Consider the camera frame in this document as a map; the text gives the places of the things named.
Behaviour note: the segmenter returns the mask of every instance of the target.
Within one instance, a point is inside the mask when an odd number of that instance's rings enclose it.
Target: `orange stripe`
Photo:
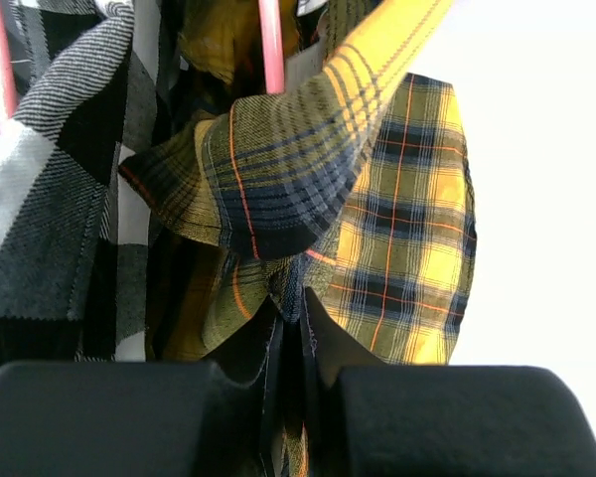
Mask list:
[[[307,477],[307,431],[305,430],[305,424],[302,424],[302,434],[300,436],[300,444],[302,446],[302,462],[300,463],[300,471],[298,472],[299,477]]]
[[[320,260],[320,261],[324,261],[328,265],[335,265],[336,264],[336,261],[335,260],[331,260],[327,256],[324,256],[323,254],[318,253],[317,251],[314,251],[311,248],[307,250],[307,254],[309,256],[311,256],[312,258],[315,258],[315,259]]]
[[[372,216],[380,217],[381,219],[391,219],[391,217],[389,217],[389,216],[383,216],[382,214],[378,214],[377,212],[363,209],[362,207],[351,206],[349,204],[345,204],[345,207],[348,207],[349,209],[356,209],[357,211],[364,212],[365,214],[370,214]],[[462,229],[459,229],[458,227],[455,227],[455,226],[449,226],[448,224],[440,224],[438,222],[408,221],[407,219],[400,219],[400,218],[395,218],[395,220],[398,222],[404,222],[407,224],[414,224],[414,225],[428,224],[429,226],[443,227],[444,229],[450,229],[451,231],[459,232],[462,236],[466,236],[468,239],[476,240],[476,238],[469,236]]]
[[[238,310],[240,310],[240,313],[242,313],[242,316],[244,316],[246,320],[249,320],[251,319],[251,313],[249,313],[249,311],[247,311],[247,308],[245,308],[245,304],[242,302],[242,299],[240,298],[240,290],[238,289],[239,263],[240,259],[236,262],[236,265],[234,266],[234,272],[231,275],[231,288],[234,290],[234,301],[236,302]]]
[[[366,290],[357,290],[355,288],[349,288],[347,286],[336,285],[333,283],[330,284],[329,286],[331,286],[332,288],[337,288],[339,290],[343,290],[343,291],[351,291],[353,293],[363,293],[364,295],[370,295],[370,296],[384,296],[382,293],[375,293],[374,291],[366,291]],[[402,300],[401,298],[395,298],[394,296],[387,296],[386,299],[392,300],[392,301],[397,301],[398,303],[403,303],[406,305],[418,305],[423,308],[428,308],[429,310],[441,311],[443,313],[447,313],[452,316],[464,316],[461,313],[455,313],[454,311],[450,311],[446,308],[429,305],[427,303],[422,303],[421,301]]]
[[[387,141],[386,139],[378,139],[377,142],[381,142],[382,144],[394,144],[397,146],[401,146],[401,142],[397,141]],[[457,149],[456,147],[448,147],[448,146],[422,146],[420,144],[409,144],[405,143],[404,146],[406,147],[417,147],[419,149],[433,149],[437,151],[452,151],[459,154],[461,157],[464,157],[464,153]]]
[[[382,321],[384,321],[384,314],[386,313],[386,291],[388,290],[388,269],[390,268],[390,250],[393,245],[393,232],[395,230],[395,208],[397,206],[397,194],[399,192],[399,176],[401,172],[401,163],[404,159],[404,149],[406,143],[406,133],[408,132],[408,119],[410,117],[410,105],[413,103],[413,81],[415,79],[415,75],[410,76],[410,85],[408,86],[408,105],[406,106],[406,119],[404,121],[404,134],[402,136],[403,141],[401,144],[401,150],[399,151],[399,165],[397,166],[397,178],[395,179],[395,194],[393,196],[393,214],[390,218],[390,234],[388,236],[388,251],[386,253],[386,270],[384,272],[384,292],[381,298],[381,313],[379,315],[379,321],[377,321],[377,326],[375,326],[375,331],[373,333],[373,339],[371,340],[371,351],[375,347],[375,341],[377,340],[377,333],[379,332],[379,327],[381,326]]]
[[[152,199],[152,196],[146,190],[146,188],[143,187],[143,184],[141,182],[139,182],[139,180],[135,177],[135,175],[132,172],[130,172],[128,170],[128,168],[125,167],[124,165],[120,165],[119,169],[123,170],[128,181],[130,181],[132,183],[132,185],[139,190],[139,194],[141,194],[141,196],[143,197],[143,200],[148,203],[148,205],[150,206],[150,209],[157,209],[157,207],[155,206],[155,201]]]
[[[234,170],[234,177],[238,183],[240,199],[242,200],[242,208],[245,211],[245,219],[247,220],[247,226],[249,227],[249,233],[251,234],[251,249],[253,250],[254,258],[260,258],[260,256],[258,256],[258,247],[256,246],[256,237],[254,236],[254,227],[251,224],[251,218],[249,217],[249,207],[247,206],[247,199],[245,198],[245,189],[242,187],[240,174],[238,174],[238,168],[236,167],[236,156],[234,154],[233,111],[234,107],[232,106],[229,110],[229,158],[231,159],[231,167]]]

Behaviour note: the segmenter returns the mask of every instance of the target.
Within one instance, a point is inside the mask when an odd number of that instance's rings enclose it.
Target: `sleeve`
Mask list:
[[[306,250],[339,215],[450,0],[386,0],[295,91],[237,100],[120,168],[166,227],[245,257]]]

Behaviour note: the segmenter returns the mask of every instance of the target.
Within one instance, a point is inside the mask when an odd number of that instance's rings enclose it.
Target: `clothing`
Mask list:
[[[238,99],[229,114],[197,117],[121,166],[166,227],[194,241],[169,245],[179,251],[169,281],[187,289],[162,286],[149,304],[153,331],[170,321],[167,343],[157,340],[160,358],[200,358],[269,292],[295,320],[305,284],[382,359],[448,361],[472,281],[473,193],[450,85],[402,81],[404,70],[380,63],[397,58],[412,29],[393,23],[391,51],[381,57],[372,48],[384,18],[416,21],[405,12],[414,2],[395,3],[378,7],[343,45],[372,5],[331,1],[333,57],[322,73],[295,92]],[[404,51],[394,62],[407,58]],[[384,71],[354,78],[354,69]],[[341,94],[361,92],[353,112],[339,102],[338,84]],[[173,273],[166,262],[161,268],[161,276]]]
[[[159,227],[116,169],[170,136],[173,3],[12,2],[32,85],[0,135],[0,364],[110,360],[144,328]]]
[[[450,1],[375,3],[330,1],[297,90],[168,139],[175,2],[17,2],[35,83],[0,137],[0,362],[111,359],[146,315],[162,358],[198,359],[269,293],[295,321],[303,286],[384,360],[447,362],[472,187],[450,85],[405,74]]]
[[[295,20],[296,0],[279,0],[283,53],[293,54],[298,47]],[[260,21],[255,1],[187,0],[179,46],[199,72],[210,72],[232,85],[235,72],[251,59],[260,44]]]

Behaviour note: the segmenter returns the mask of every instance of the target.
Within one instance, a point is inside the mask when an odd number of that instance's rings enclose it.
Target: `hanging clothes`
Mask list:
[[[12,2],[32,84],[0,134],[0,364],[110,360],[144,329],[160,226],[116,170],[171,135],[174,7]]]
[[[452,87],[406,72],[450,3],[330,0],[319,73],[239,97],[247,54],[208,62],[236,100],[173,135],[181,2],[14,0],[34,82],[0,136],[0,364],[114,359],[146,322],[149,358],[196,360],[268,294],[295,321],[304,286],[383,360],[447,363],[473,190]],[[287,455],[305,475],[304,433]]]
[[[278,0],[284,56],[298,48],[296,0]],[[260,47],[258,4],[255,1],[187,0],[184,24],[179,34],[182,56],[199,72],[208,72],[227,85],[235,73],[251,59],[252,49]]]
[[[306,285],[383,360],[448,361],[476,244],[465,139],[451,86],[404,78],[417,45],[405,43],[408,24],[384,19],[418,19],[385,2],[354,31],[371,8],[330,2],[332,57],[297,91],[198,115],[121,166],[163,224],[191,240],[167,245],[176,270],[158,265],[160,283],[188,283],[149,300],[158,357],[202,357],[268,293],[296,320]],[[390,28],[377,55],[375,32]]]

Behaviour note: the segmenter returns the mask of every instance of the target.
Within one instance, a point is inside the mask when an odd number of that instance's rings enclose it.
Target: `black plastic object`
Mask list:
[[[0,477],[279,476],[302,422],[317,477],[596,477],[552,373],[388,366],[310,289],[298,323],[268,298],[200,363],[2,368]]]
[[[265,386],[280,361],[279,332],[268,299],[203,362],[2,367],[0,477],[255,475],[273,467],[271,436],[260,428],[261,409],[276,398]],[[275,460],[278,467],[280,452]]]

